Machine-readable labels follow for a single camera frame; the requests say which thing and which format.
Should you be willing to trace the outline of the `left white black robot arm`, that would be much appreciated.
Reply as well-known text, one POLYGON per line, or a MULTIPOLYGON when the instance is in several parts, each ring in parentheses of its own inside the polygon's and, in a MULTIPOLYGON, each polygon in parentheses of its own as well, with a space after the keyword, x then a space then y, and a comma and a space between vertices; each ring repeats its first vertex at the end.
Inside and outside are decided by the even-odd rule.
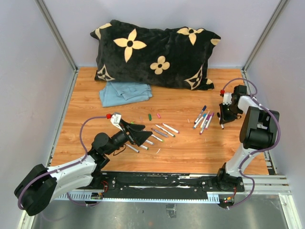
POLYGON ((98 133, 91 149, 78 159, 54 167, 34 166, 14 190, 18 208, 35 216, 65 193, 81 187, 98 188, 102 184, 101 169, 110 161, 108 155, 127 142, 141 146, 152 135, 144 125, 120 120, 116 126, 119 132, 113 136, 98 133))

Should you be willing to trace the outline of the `grey marker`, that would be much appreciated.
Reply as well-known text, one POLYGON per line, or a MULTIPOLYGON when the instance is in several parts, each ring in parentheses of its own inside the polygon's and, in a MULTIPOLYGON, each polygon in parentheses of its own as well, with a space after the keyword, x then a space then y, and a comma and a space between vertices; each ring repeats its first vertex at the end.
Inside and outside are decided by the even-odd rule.
POLYGON ((158 134, 160 134, 160 135, 162 135, 162 136, 168 138, 168 135, 167 135, 167 134, 165 134, 165 133, 163 133, 163 132, 161 132, 161 131, 159 131, 159 130, 156 130, 156 129, 154 129, 154 128, 151 128, 151 129, 152 129, 154 132, 156 132, 156 133, 158 133, 158 134))

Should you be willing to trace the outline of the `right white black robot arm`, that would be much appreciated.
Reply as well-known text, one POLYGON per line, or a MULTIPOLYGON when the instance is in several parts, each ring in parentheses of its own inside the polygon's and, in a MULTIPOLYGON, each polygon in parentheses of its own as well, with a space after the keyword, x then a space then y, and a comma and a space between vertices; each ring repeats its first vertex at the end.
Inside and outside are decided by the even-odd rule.
POLYGON ((247 94, 247 87, 238 85, 232 93, 221 90, 221 125, 237 120, 245 114, 234 156, 218 170, 215 184, 221 191, 243 191, 242 177, 258 153, 272 149, 278 143, 279 112, 265 108, 255 96, 247 94))

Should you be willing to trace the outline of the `green capped white marker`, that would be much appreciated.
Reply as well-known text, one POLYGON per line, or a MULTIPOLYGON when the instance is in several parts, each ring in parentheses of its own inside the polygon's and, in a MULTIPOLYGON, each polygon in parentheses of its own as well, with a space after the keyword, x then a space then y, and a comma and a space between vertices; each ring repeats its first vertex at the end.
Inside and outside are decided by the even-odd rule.
POLYGON ((145 150, 149 150, 149 148, 146 147, 146 146, 140 145, 140 147, 143 148, 143 149, 145 149, 145 150))

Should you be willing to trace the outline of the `light blue capped marker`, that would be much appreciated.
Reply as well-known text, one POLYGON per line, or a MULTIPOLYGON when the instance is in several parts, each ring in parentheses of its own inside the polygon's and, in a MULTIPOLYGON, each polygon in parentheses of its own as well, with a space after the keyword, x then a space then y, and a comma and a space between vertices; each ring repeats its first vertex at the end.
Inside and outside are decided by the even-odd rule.
POLYGON ((149 141, 149 140, 146 140, 145 142, 148 143, 148 144, 150 144, 150 145, 154 145, 154 143, 151 142, 151 141, 149 141))

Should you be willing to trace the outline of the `blue capped white marker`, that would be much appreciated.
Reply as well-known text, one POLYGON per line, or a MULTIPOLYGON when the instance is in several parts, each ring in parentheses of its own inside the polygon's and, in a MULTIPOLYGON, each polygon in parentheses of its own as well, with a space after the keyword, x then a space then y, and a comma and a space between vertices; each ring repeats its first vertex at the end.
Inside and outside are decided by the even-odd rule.
POLYGON ((140 152, 138 149, 134 148, 133 146, 131 146, 131 145, 129 145, 129 144, 126 144, 126 146, 127 146, 128 148, 130 148, 131 150, 133 150, 134 152, 136 152, 136 153, 139 153, 139 152, 140 152))

